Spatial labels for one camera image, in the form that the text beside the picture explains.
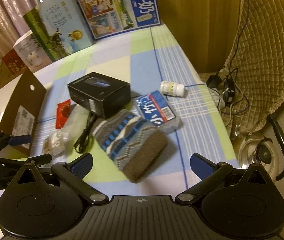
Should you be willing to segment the white appliance box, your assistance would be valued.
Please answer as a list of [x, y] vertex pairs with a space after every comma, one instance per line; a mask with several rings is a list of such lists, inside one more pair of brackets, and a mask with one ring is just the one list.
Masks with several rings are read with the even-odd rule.
[[17, 39], [13, 49], [33, 73], [52, 64], [31, 30]]

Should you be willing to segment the black product box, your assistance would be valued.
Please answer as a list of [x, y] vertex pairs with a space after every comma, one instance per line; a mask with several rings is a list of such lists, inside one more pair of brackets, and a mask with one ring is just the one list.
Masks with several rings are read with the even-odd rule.
[[71, 100], [102, 119], [108, 119], [131, 101], [128, 82], [91, 72], [68, 83]]

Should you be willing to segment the blue white tissue pack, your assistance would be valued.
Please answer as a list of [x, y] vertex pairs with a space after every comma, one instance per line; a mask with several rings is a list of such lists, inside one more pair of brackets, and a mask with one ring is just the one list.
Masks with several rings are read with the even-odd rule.
[[134, 103], [142, 118], [165, 133], [171, 133], [182, 125], [181, 118], [158, 90], [135, 98]]

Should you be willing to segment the red snack packet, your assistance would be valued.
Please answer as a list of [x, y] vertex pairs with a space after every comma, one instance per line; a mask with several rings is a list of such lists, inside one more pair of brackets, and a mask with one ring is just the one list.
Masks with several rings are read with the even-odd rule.
[[56, 113], [56, 129], [62, 129], [69, 117], [70, 113], [71, 100], [67, 99], [64, 102], [57, 104], [57, 113]]

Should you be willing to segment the white power strip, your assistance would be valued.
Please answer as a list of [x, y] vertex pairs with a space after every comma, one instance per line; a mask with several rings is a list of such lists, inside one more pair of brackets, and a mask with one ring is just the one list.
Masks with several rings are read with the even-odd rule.
[[215, 88], [209, 88], [208, 90], [211, 94], [215, 106], [219, 109], [225, 108], [226, 104], [223, 100], [223, 96], [221, 95], [221, 93]]

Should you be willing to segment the olive quilted chair cushion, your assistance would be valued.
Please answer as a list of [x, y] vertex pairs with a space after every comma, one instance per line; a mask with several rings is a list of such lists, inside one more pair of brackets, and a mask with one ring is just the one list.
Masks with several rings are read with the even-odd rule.
[[284, 102], [284, 0], [244, 0], [226, 66], [245, 95], [232, 108], [241, 131], [257, 132]]

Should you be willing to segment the clear bag of cotton swabs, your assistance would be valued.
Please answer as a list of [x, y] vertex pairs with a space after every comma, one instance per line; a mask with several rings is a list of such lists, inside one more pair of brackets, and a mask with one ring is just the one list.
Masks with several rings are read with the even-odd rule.
[[81, 114], [83, 114], [83, 108], [75, 106], [63, 128], [55, 130], [44, 140], [42, 154], [59, 155], [67, 149], [69, 142], [80, 136], [83, 129]]

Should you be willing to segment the grey blue knitted hat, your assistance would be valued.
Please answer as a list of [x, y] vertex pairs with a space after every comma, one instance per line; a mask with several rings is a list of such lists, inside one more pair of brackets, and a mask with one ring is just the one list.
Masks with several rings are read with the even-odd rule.
[[168, 144], [164, 132], [126, 109], [106, 120], [98, 118], [90, 134], [133, 183], [144, 175]]

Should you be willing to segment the white pill bottle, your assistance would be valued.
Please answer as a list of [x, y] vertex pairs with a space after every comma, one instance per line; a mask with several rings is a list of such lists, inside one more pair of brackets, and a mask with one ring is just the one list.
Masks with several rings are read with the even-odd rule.
[[184, 97], [185, 95], [185, 86], [176, 82], [162, 81], [159, 90], [162, 94], [169, 96]]

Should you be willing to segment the checkered bed sheet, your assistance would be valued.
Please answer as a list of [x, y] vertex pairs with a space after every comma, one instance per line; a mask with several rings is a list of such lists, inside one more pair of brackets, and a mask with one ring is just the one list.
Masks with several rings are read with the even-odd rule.
[[132, 97], [158, 90], [162, 81], [186, 87], [184, 98], [169, 98], [181, 126], [168, 135], [169, 143], [146, 177], [132, 183], [92, 141], [88, 151], [94, 166], [85, 181], [108, 196], [170, 194], [176, 196], [198, 182], [190, 157], [199, 153], [211, 161], [238, 166], [231, 141], [207, 86], [166, 25], [99, 40], [36, 72], [47, 90], [38, 117], [31, 155], [42, 152], [43, 141], [55, 130], [58, 103], [69, 98], [68, 83], [97, 72], [131, 85]]

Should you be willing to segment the blue milk carton box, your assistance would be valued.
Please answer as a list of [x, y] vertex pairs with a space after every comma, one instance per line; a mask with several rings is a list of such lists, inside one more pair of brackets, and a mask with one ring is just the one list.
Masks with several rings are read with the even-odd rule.
[[160, 25], [156, 0], [78, 0], [95, 40]]

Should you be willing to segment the black power adapter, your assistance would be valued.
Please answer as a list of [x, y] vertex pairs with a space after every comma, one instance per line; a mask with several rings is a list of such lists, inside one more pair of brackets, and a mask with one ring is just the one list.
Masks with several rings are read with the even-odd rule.
[[222, 79], [218, 75], [210, 75], [210, 77], [206, 81], [206, 85], [208, 88], [218, 88], [221, 82]]

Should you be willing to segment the red gold gift box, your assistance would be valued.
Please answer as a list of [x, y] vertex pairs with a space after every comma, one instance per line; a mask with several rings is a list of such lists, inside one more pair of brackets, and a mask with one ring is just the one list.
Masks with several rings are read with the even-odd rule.
[[2, 57], [2, 62], [5, 64], [12, 75], [16, 75], [27, 68], [24, 61], [22, 61], [22, 59], [14, 49], [11, 49], [6, 55]]

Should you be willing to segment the brown cardboard storage box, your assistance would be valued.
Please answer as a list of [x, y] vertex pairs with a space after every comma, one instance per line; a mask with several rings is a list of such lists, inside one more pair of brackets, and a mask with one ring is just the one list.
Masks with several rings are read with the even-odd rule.
[[[45, 87], [26, 69], [21, 75], [0, 89], [0, 147], [12, 135], [34, 136], [35, 124], [46, 94]], [[30, 155], [32, 142], [7, 145], [0, 150], [0, 158], [19, 159]]]

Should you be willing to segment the light blue green milk box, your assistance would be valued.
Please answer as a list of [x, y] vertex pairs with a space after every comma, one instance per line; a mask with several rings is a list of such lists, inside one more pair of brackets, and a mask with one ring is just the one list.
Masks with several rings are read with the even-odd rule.
[[45, 0], [23, 18], [53, 62], [94, 43], [77, 0]]

